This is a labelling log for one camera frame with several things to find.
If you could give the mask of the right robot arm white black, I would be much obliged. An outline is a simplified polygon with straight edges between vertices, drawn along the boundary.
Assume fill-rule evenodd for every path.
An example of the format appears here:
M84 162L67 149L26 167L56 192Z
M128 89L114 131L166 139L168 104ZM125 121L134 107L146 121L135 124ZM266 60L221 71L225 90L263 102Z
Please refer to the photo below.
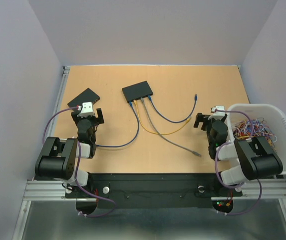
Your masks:
M250 136L247 139L228 141L228 113L242 114L250 122ZM224 195L229 190L241 187L245 182L277 175L283 171L283 163L264 136L253 136L254 124L241 111L214 109L213 114L197 113L194 128L202 123L206 132L208 153L215 161L216 179L213 191Z

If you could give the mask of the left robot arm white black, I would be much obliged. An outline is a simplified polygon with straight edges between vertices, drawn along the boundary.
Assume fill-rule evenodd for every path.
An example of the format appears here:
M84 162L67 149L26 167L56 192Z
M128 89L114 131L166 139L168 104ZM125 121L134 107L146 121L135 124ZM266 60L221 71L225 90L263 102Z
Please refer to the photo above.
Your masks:
M97 127L104 123L104 118L101 108L97 113L72 112L71 116L77 127L77 138L44 137L35 164L35 176L77 186L78 193L88 197L95 193L93 178L90 173L76 168L75 159L94 157Z

